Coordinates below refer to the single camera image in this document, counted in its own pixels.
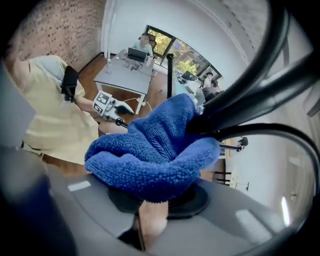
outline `yellow shirt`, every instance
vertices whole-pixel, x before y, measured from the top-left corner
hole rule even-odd
[[[67,64],[58,56],[51,57],[64,72]],[[83,165],[85,153],[98,138],[98,123],[75,103],[64,103],[57,79],[38,66],[34,59],[29,63],[29,86],[22,94],[36,115],[23,141],[46,155]],[[84,95],[85,90],[78,81],[74,98],[77,100]]]

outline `white device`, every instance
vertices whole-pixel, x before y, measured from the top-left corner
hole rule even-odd
[[[93,109],[103,118],[109,120],[117,120],[122,118],[117,115],[117,111],[121,108],[122,112],[134,114],[132,108],[125,102],[112,97],[110,93],[99,91],[93,101]]]

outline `microfiber towel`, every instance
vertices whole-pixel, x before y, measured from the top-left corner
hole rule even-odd
[[[147,117],[133,120],[128,133],[95,140],[84,166],[107,185],[139,199],[159,203],[177,197],[220,155],[214,138],[185,133],[196,114],[187,94],[171,97]]]

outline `table leg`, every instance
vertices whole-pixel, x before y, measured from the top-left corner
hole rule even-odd
[[[138,103],[138,107],[136,108],[136,111],[135,111],[135,114],[138,115],[139,114],[139,111],[140,111],[140,108],[142,106],[142,103],[144,102],[144,99],[145,99],[145,96],[144,94],[141,94],[140,95],[140,100],[139,100],[139,103]]]
[[[101,83],[95,82],[95,84],[96,84],[96,87],[97,87],[97,89],[98,89],[98,92],[99,92],[99,91],[102,91],[102,85],[101,85]]]

